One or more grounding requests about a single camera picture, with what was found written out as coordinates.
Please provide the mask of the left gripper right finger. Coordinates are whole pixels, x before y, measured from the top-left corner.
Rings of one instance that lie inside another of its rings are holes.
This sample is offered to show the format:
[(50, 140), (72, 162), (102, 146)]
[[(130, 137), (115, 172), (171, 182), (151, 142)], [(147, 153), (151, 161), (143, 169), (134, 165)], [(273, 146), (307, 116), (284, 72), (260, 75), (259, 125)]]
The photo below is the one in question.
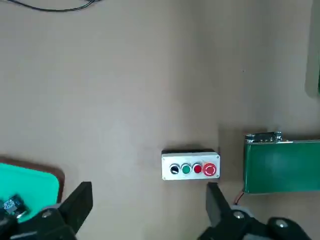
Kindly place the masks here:
[(258, 221), (245, 208), (231, 206), (216, 182), (206, 185), (206, 212), (210, 226), (199, 240), (309, 240), (295, 221), (271, 217), (267, 223)]

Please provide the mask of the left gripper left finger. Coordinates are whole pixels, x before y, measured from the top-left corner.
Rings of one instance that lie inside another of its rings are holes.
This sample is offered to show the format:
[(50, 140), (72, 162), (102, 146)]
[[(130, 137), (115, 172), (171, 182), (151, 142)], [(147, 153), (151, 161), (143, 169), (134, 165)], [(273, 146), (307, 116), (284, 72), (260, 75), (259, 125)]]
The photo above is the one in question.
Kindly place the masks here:
[(19, 222), (28, 213), (27, 205), (14, 195), (0, 206), (0, 238), (2, 240), (75, 240), (93, 208), (90, 181), (83, 181), (57, 207), (48, 207), (34, 217)]

